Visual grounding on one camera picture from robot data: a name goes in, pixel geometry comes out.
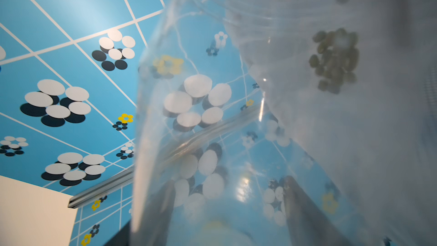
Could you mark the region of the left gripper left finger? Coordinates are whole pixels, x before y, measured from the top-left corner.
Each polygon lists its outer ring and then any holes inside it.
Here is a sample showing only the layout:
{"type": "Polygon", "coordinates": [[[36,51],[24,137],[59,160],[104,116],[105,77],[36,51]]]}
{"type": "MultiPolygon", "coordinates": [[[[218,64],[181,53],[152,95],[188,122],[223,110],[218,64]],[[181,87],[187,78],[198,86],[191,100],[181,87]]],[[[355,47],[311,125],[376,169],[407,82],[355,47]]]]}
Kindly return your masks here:
{"type": "Polygon", "coordinates": [[[174,210],[176,197],[175,182],[168,181],[148,201],[134,230],[130,220],[108,242],[107,246],[165,246],[174,210]]]}

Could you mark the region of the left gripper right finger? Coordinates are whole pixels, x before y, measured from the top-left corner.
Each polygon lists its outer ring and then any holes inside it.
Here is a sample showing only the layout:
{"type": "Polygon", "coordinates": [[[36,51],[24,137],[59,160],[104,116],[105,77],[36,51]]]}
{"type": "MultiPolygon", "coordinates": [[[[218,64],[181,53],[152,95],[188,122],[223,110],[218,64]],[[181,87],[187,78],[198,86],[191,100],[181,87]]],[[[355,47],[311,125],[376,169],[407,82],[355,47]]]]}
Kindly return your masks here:
{"type": "Polygon", "coordinates": [[[284,177],[285,217],[293,246],[351,246],[290,175],[284,177]]]}

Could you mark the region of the clear jar of mung beans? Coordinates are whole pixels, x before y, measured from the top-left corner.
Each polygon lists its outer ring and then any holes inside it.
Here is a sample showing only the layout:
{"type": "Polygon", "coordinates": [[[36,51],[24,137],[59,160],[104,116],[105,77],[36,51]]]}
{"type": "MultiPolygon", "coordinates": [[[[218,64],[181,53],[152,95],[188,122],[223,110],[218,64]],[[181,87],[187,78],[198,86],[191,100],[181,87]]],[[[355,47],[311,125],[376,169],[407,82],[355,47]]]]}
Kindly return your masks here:
{"type": "Polygon", "coordinates": [[[290,175],[352,246],[437,243],[437,0],[169,0],[139,67],[134,230],[292,246],[290,175]]]}

